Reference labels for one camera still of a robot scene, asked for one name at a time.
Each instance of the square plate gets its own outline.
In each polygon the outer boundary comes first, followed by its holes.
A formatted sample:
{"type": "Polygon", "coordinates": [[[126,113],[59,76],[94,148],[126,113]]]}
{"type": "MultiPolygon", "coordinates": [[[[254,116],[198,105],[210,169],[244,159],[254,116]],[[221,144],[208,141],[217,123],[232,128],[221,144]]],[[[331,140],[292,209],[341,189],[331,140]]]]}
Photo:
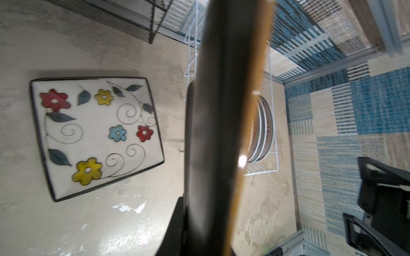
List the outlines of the square plate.
{"type": "Polygon", "coordinates": [[[31,81],[37,138],[58,202],[164,163],[158,120],[144,77],[31,81]]]}

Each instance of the red flower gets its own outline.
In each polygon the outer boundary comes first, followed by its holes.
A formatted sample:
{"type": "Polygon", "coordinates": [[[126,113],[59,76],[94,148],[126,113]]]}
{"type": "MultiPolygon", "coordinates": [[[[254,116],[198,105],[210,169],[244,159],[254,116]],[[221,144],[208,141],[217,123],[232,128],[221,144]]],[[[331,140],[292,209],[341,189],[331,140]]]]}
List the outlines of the red flower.
{"type": "Polygon", "coordinates": [[[154,131],[151,130],[148,126],[138,126],[138,132],[137,132],[137,137],[141,142],[144,142],[145,140],[151,139],[151,135],[154,134],[154,131]]]}
{"type": "Polygon", "coordinates": [[[66,101],[67,95],[65,93],[58,93],[55,89],[51,89],[48,93],[40,93],[43,99],[43,106],[51,108],[53,112],[58,112],[60,109],[69,109],[71,104],[66,101]]]}

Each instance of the yellow flower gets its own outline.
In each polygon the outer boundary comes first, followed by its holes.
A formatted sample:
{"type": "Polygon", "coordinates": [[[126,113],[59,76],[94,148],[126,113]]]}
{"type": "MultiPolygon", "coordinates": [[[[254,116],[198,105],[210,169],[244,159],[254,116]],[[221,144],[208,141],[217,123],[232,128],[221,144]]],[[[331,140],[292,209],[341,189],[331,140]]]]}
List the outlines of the yellow flower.
{"type": "Polygon", "coordinates": [[[101,163],[96,163],[97,159],[92,157],[87,160],[87,162],[79,162],[77,164],[77,170],[73,174],[73,181],[79,181],[81,185],[85,186],[90,184],[92,179],[99,179],[101,177],[101,163]]]}
{"type": "Polygon", "coordinates": [[[103,89],[98,90],[98,94],[96,94],[94,97],[97,99],[98,105],[110,105],[111,101],[114,99],[111,96],[111,92],[109,90],[105,91],[103,89]]]}

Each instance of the stacked plate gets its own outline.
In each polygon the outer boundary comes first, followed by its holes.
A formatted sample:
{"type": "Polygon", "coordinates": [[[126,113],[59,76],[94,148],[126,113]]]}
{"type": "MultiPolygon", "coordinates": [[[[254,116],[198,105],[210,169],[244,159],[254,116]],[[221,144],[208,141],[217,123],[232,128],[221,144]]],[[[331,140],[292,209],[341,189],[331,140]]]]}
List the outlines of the stacked plate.
{"type": "Polygon", "coordinates": [[[252,126],[252,139],[248,150],[248,163],[262,160],[271,149],[273,118],[268,102],[259,96],[257,114],[252,126]]]}

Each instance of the flower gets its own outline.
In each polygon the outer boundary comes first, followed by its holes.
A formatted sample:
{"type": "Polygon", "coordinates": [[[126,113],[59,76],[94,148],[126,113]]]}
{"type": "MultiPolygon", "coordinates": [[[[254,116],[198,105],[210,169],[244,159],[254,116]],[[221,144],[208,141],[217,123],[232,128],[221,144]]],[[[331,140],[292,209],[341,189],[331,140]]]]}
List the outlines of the flower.
{"type": "Polygon", "coordinates": [[[85,186],[90,184],[92,179],[99,179],[101,177],[101,163],[97,163],[97,159],[92,157],[87,160],[87,162],[78,162],[77,170],[73,174],[73,181],[80,182],[81,185],[85,186]]]}
{"type": "Polygon", "coordinates": [[[51,108],[53,112],[71,107],[71,104],[66,101],[67,94],[58,93],[55,89],[49,90],[48,93],[40,93],[40,97],[43,99],[43,107],[51,108]]]}
{"type": "Polygon", "coordinates": [[[126,140],[127,137],[125,134],[127,133],[126,130],[123,129],[122,125],[117,125],[117,127],[111,127],[109,129],[108,137],[113,139],[115,142],[119,142],[120,140],[126,140]]]}
{"type": "Polygon", "coordinates": [[[111,101],[114,99],[111,96],[111,92],[109,90],[105,91],[103,89],[98,90],[98,94],[96,94],[94,97],[97,99],[98,105],[110,105],[111,101]]]}
{"type": "Polygon", "coordinates": [[[138,126],[138,132],[137,132],[137,137],[141,142],[144,142],[145,140],[151,139],[151,135],[154,134],[154,131],[151,130],[148,126],[138,126]]]}

